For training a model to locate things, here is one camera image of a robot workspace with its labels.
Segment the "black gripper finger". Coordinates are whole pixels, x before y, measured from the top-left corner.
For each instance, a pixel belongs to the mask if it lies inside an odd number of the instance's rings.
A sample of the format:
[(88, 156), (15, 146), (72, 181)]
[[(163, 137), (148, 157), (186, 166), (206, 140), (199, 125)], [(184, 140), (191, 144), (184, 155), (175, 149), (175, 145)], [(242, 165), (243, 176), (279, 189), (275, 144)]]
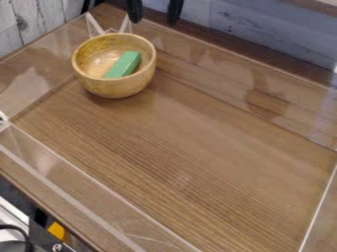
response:
[(128, 19), (138, 24), (143, 17), (142, 0), (126, 0)]
[(167, 24), (174, 26), (180, 19), (184, 0), (170, 0), (167, 6)]

